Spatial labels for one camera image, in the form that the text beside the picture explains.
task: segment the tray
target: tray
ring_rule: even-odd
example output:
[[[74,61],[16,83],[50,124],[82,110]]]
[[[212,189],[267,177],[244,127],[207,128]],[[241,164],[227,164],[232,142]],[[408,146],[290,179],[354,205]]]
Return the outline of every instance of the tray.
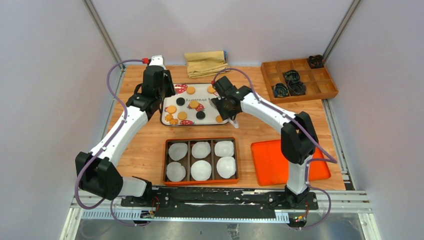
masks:
[[[232,156],[235,159],[235,174],[230,178],[222,178],[216,171],[216,166],[218,160],[221,158],[215,156],[215,144],[221,141],[231,141],[234,144],[234,155]],[[209,142],[210,144],[210,154],[203,158],[197,159],[192,156],[192,147],[197,142]],[[168,149],[172,144],[176,143],[185,143],[188,144],[188,153],[181,160],[177,161],[185,168],[185,178],[182,181],[170,181],[167,177],[167,165],[169,163],[175,162],[172,160],[168,154]],[[226,138],[197,138],[197,139],[168,139],[165,142],[165,164],[163,166],[163,183],[168,187],[173,186],[190,186],[190,185],[209,185],[209,184],[236,184],[239,182],[239,163],[237,161],[237,151],[236,151],[236,140],[233,137]],[[205,160],[210,163],[212,166],[212,174],[210,178],[206,181],[196,181],[192,178],[191,175],[191,166],[199,160]]]
[[[327,68],[311,69],[307,58],[263,62],[260,70],[262,71],[270,101],[274,104],[330,99],[339,93]],[[274,97],[273,86],[278,83],[286,85],[283,73],[289,70],[299,72],[300,81],[306,86],[305,95]]]
[[[224,125],[228,123],[228,120],[223,122],[217,122],[216,117],[220,115],[218,110],[210,104],[209,99],[216,98],[217,93],[214,94],[208,92],[208,87],[211,86],[210,83],[194,83],[194,84],[185,84],[177,83],[174,84],[176,95],[167,97],[163,101],[163,110],[160,113],[160,122],[165,126],[172,127],[184,127],[192,125]],[[188,94],[186,89],[188,87],[194,87],[195,93]],[[177,99],[183,98],[185,103],[184,105],[179,106],[177,104]],[[194,109],[189,108],[190,101],[196,100],[201,105],[200,108]],[[173,118],[178,120],[178,124],[171,124],[169,121],[166,121],[165,117],[169,114],[167,109],[169,106],[175,106],[176,112],[172,114]],[[198,119],[196,114],[202,111],[205,114],[204,119]],[[185,112],[187,118],[185,120],[178,119],[178,113]]]
[[[251,145],[257,183],[260,186],[285,184],[289,180],[289,161],[281,153],[281,140],[254,142]],[[313,158],[324,158],[316,148]],[[309,180],[324,180],[331,177],[326,162],[314,161],[310,164]]]

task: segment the tan fabric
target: tan fabric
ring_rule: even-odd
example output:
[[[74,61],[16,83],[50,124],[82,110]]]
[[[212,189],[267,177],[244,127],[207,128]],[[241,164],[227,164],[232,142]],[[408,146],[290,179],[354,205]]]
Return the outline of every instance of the tan fabric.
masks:
[[[187,62],[189,78],[200,78],[215,75],[228,68],[224,58],[224,51],[191,52],[184,54]]]

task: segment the orange cookie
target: orange cookie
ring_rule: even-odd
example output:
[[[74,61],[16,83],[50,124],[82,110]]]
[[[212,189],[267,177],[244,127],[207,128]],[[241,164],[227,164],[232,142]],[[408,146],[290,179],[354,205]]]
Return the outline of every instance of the orange cookie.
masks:
[[[180,112],[180,113],[178,113],[178,119],[179,120],[184,120],[184,119],[186,119],[187,118],[187,113],[185,113],[185,112]]]
[[[166,111],[170,114],[174,114],[177,111],[177,107],[174,105],[169,106]]]
[[[216,92],[215,88],[212,85],[207,87],[207,92],[210,94],[214,94]]]
[[[188,94],[194,94],[196,92],[196,88],[194,86],[189,86],[189,87],[187,87],[186,92]]]
[[[172,117],[172,114],[168,114],[165,116],[165,121],[167,122],[171,121],[172,119],[174,119],[174,117]]]
[[[199,102],[196,100],[193,100],[190,102],[190,104],[188,105],[191,109],[195,109],[199,106]]]
[[[169,121],[169,123],[171,125],[177,125],[178,124],[178,119],[172,119],[171,121]]]
[[[223,122],[223,118],[220,115],[218,115],[218,116],[215,117],[215,121],[217,123],[222,123]]]

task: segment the orange tray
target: orange tray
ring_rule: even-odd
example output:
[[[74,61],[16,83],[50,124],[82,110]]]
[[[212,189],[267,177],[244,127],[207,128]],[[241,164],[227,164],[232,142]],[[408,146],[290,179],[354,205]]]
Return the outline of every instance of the orange tray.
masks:
[[[222,178],[217,168],[219,156],[215,156],[215,145],[218,142],[222,141],[231,141],[234,144],[234,155],[232,156],[235,159],[235,174],[230,178]],[[197,142],[209,142],[210,144],[210,154],[203,158],[197,159],[192,156],[192,147]],[[182,181],[170,181],[167,177],[167,165],[172,163],[173,160],[170,158],[168,154],[168,149],[172,144],[175,143],[185,143],[188,145],[188,153],[181,160],[178,161],[185,168],[185,177]],[[191,175],[191,167],[192,165],[199,160],[205,160],[210,163],[212,166],[212,174],[210,178],[206,181],[196,181],[193,179]],[[215,138],[196,138],[196,139],[168,139],[165,143],[165,164],[163,166],[163,184],[168,187],[175,186],[192,186],[192,185],[214,185],[214,184],[236,184],[239,182],[239,163],[237,161],[237,148],[236,148],[236,139],[234,137],[215,137]]]
[[[281,140],[254,142],[251,145],[257,183],[260,186],[285,184],[289,180],[289,161],[281,153]],[[316,148],[313,158],[324,158]],[[331,173],[325,161],[310,164],[309,180],[329,179]]]

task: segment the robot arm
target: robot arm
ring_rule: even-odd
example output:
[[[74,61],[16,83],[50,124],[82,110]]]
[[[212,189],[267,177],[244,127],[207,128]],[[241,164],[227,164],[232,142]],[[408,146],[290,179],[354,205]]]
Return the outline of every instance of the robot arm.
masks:
[[[213,83],[213,87],[219,97],[211,99],[211,102],[215,105],[223,120],[235,120],[238,113],[245,112],[260,119],[281,134],[281,152],[289,161],[289,178],[285,192],[289,202],[300,203],[309,192],[308,184],[305,181],[309,175],[309,172],[306,172],[306,165],[315,152],[315,146],[285,116],[299,122],[318,142],[309,115],[305,112],[295,114],[261,99],[262,102],[284,113],[280,114],[259,102],[249,87],[242,86],[237,89],[226,76]]]
[[[136,177],[122,177],[116,167],[136,133],[159,109],[163,99],[173,95],[175,89],[171,73],[164,66],[164,59],[160,55],[153,56],[144,70],[143,83],[136,86],[134,94],[126,103],[127,116],[124,111],[109,133],[89,153],[80,152],[77,155],[75,165],[79,174],[94,153],[100,151],[83,173],[79,188],[108,200],[117,196],[143,195],[150,200],[151,182]]]

